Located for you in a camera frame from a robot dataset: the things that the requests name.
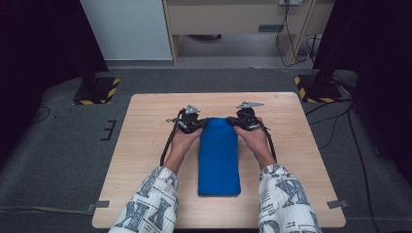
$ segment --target black controller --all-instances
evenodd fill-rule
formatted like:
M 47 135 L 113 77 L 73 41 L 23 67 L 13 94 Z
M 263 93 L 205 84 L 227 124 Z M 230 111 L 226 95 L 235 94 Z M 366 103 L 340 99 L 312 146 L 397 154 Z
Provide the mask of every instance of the black controller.
M 228 116 L 226 118 L 227 122 L 233 126 L 239 126 L 244 130 L 251 131 L 255 128 L 261 127 L 260 121 L 255 116 L 255 111 L 252 107 L 261 106 L 263 103 L 252 103 L 245 101 L 236 108 L 240 109 L 237 111 L 237 117 Z
M 188 104 L 185 109 L 179 111 L 179 116 L 182 118 L 176 118 L 180 130 L 186 134 L 190 134 L 199 128 L 207 126 L 207 119 L 197 119 L 199 117 L 200 110 L 193 105 Z

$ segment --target wall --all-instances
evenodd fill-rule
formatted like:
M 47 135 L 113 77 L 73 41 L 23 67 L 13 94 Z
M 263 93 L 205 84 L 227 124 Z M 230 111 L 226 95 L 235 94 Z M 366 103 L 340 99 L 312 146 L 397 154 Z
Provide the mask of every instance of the wall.
M 81 0 L 105 60 L 172 60 L 161 0 Z

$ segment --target blue cloth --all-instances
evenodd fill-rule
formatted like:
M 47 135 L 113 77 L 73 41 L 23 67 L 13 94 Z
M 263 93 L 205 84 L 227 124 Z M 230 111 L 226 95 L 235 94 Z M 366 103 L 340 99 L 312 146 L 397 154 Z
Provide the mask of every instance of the blue cloth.
M 237 134 L 225 118 L 208 118 L 200 136 L 199 195 L 240 194 Z

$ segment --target patterned sleeve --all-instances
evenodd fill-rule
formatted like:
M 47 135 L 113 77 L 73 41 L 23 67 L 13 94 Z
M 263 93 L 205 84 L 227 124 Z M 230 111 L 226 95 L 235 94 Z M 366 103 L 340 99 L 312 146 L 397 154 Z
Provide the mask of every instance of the patterned sleeve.
M 157 167 L 121 212 L 110 233 L 173 232 L 178 213 L 176 175 Z
M 299 180 L 274 164 L 260 173 L 259 232 L 316 232 L 321 227 Z

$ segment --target person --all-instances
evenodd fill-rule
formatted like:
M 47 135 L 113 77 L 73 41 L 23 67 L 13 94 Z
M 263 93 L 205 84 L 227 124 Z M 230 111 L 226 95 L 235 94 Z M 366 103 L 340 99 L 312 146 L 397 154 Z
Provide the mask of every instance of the person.
M 277 164 L 261 128 L 245 131 L 234 126 L 254 154 L 260 168 L 259 232 L 322 232 L 299 180 Z M 202 129 L 178 130 L 163 166 L 154 169 L 121 212 L 110 233 L 173 232 L 177 213 L 177 174 L 191 144 Z

